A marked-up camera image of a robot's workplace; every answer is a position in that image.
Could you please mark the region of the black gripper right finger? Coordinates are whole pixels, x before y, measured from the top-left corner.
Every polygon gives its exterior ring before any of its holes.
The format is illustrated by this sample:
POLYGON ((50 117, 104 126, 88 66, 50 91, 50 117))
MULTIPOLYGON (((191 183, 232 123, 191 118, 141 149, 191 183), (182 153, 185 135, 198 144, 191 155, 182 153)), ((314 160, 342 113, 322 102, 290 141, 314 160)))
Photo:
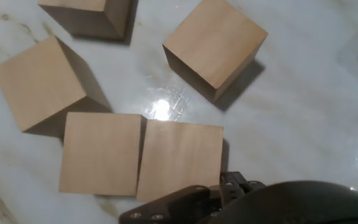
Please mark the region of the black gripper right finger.
POLYGON ((242 185, 242 189, 243 189, 244 193, 248 193, 253 190, 258 190, 258 189, 262 189, 265 187, 266 187, 266 185, 264 185, 263 183, 258 182, 258 181, 249 181, 242 185))

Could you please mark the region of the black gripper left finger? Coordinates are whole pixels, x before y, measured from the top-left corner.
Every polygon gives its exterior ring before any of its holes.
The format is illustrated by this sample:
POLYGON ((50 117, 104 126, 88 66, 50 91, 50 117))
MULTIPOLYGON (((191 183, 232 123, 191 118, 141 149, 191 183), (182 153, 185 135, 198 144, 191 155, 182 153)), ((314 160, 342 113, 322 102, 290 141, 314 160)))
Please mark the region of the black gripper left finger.
POLYGON ((229 203, 243 196, 247 181, 240 172, 222 172, 213 189, 191 185, 119 216, 119 224, 207 223, 229 203))

